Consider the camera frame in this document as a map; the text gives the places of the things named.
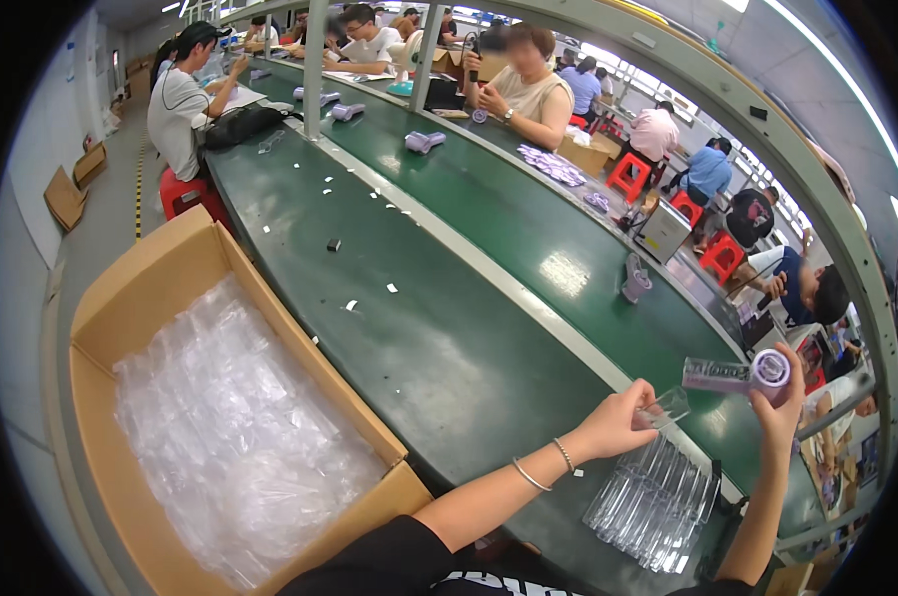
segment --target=pink shirt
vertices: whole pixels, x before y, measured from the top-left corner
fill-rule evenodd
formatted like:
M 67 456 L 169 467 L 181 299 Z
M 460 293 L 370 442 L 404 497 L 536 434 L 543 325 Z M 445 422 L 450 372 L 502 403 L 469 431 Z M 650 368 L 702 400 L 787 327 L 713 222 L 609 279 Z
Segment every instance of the pink shirt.
M 664 153 L 677 149 L 681 130 L 666 110 L 641 110 L 631 121 L 631 147 L 647 159 L 661 161 Z

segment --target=gray machine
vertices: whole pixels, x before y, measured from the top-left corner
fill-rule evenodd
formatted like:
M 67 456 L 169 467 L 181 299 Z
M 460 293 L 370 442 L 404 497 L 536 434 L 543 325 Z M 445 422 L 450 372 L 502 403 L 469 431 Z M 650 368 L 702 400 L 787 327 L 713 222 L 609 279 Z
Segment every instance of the gray machine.
M 651 256 L 661 264 L 666 263 L 678 251 L 691 232 L 690 221 L 664 199 L 657 201 L 657 208 L 650 214 L 633 240 L 640 244 Z

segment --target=black t-shirt with print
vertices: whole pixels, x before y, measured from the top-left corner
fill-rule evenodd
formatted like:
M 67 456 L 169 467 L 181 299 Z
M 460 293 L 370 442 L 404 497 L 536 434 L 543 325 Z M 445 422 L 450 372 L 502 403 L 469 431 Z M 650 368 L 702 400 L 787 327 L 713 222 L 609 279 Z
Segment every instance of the black t-shirt with print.
M 431 530 L 404 515 L 300 575 L 277 596 L 524 596 L 558 590 L 483 571 L 456 570 L 455 563 L 455 556 Z M 749 596 L 752 591 L 742 582 L 720 581 L 671 596 Z
M 752 188 L 736 193 L 733 203 L 733 210 L 727 214 L 727 227 L 743 248 L 752 248 L 773 230 L 773 205 Z

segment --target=beige sleeveless top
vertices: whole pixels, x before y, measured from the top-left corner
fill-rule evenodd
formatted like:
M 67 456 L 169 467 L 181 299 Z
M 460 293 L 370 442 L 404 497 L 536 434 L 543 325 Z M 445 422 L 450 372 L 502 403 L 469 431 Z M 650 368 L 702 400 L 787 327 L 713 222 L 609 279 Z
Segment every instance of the beige sleeveless top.
M 489 84 L 498 90 L 510 108 L 514 108 L 515 112 L 535 122 L 541 122 L 541 110 L 545 105 L 545 100 L 556 87 L 565 89 L 571 100 L 568 102 L 568 106 L 574 106 L 574 92 L 571 87 L 568 87 L 568 83 L 554 73 L 550 73 L 549 76 L 534 85 L 525 85 L 521 82 L 521 75 L 513 71 L 512 67 L 506 66 L 501 73 L 491 79 Z

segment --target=stool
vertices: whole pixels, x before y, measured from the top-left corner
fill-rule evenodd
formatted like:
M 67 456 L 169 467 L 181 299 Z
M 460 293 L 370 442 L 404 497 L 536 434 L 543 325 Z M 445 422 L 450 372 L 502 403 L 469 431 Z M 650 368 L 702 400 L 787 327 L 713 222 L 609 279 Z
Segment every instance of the stool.
M 700 258 L 700 268 L 710 267 L 715 272 L 717 284 L 723 285 L 737 269 L 745 253 L 727 232 L 720 230 L 711 240 L 710 247 Z
M 627 169 L 631 166 L 637 168 L 637 178 L 632 178 L 627 174 Z M 626 153 L 615 165 L 608 179 L 604 181 L 604 186 L 620 186 L 622 190 L 627 191 L 627 197 L 624 197 L 624 200 L 630 204 L 640 197 L 640 191 L 649 177 L 651 177 L 651 168 L 634 157 L 633 153 Z
M 680 190 L 674 198 L 671 199 L 671 206 L 680 211 L 684 218 L 690 221 L 690 227 L 693 229 L 693 226 L 696 225 L 696 222 L 700 220 L 700 216 L 703 215 L 703 207 L 700 207 L 696 203 L 694 203 L 690 197 L 687 196 L 687 191 Z
M 197 195 L 185 199 L 184 196 L 191 192 L 196 192 Z M 161 205 L 164 206 L 164 217 L 167 221 L 173 220 L 174 216 L 180 216 L 195 205 L 203 204 L 210 217 L 214 221 L 223 223 L 228 232 L 233 235 L 224 201 L 217 194 L 216 189 L 207 186 L 207 181 L 203 178 L 195 177 L 193 180 L 183 182 L 178 180 L 174 176 L 174 171 L 168 168 L 161 174 L 158 193 L 161 195 Z

